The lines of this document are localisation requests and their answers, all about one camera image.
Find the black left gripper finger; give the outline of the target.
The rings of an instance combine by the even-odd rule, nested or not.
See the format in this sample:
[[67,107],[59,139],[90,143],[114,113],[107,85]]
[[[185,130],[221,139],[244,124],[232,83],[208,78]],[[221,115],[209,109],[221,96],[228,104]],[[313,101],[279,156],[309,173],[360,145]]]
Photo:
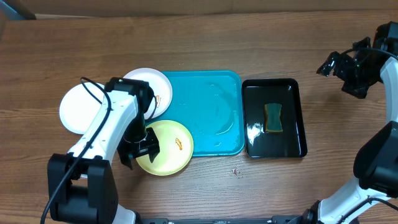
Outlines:
[[132,156],[131,148],[129,146],[127,147],[119,146],[118,154],[121,164],[128,167],[130,170],[133,170],[133,166],[131,163],[131,156]]
[[159,152],[160,152],[159,146],[151,146],[148,149],[148,156],[149,156],[150,163],[154,162],[154,160],[157,157],[157,155],[159,154]]

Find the white plate with ketchup streak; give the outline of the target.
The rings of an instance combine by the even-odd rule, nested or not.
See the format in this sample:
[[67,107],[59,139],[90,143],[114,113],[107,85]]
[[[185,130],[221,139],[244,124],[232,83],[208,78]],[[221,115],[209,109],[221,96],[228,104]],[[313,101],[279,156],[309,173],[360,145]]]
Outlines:
[[59,116],[63,126],[75,134],[86,132],[104,98],[103,92],[92,83],[85,83],[85,86],[99,101],[94,99],[82,84],[79,84],[65,94],[59,107]]

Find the green yellow sponge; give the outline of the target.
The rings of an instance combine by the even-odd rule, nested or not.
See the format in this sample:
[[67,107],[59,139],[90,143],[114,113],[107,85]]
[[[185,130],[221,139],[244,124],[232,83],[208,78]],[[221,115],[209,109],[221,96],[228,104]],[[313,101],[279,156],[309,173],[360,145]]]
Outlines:
[[283,131],[281,121],[282,105],[278,103],[268,103],[264,106],[266,114],[266,132],[281,133]]

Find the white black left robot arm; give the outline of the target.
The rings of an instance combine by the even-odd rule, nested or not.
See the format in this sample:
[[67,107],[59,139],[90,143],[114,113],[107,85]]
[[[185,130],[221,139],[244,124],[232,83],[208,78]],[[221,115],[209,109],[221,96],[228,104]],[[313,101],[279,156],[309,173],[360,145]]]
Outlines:
[[144,113],[154,100],[148,82],[113,77],[101,88],[101,107],[81,139],[47,164],[47,216],[65,223],[140,223],[138,213],[119,204],[111,168],[115,155],[131,167],[132,159],[160,152],[159,140],[146,127]]

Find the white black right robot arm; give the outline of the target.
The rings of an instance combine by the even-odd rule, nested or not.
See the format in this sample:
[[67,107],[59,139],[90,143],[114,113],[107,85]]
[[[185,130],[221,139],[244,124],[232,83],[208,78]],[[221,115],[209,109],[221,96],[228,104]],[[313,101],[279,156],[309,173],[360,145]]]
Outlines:
[[342,53],[332,52],[317,73],[343,80],[342,91],[356,98],[380,82],[386,93],[386,124],[357,153],[354,176],[332,196],[317,201],[292,223],[357,223],[377,203],[396,209],[397,198],[397,23],[388,22]]

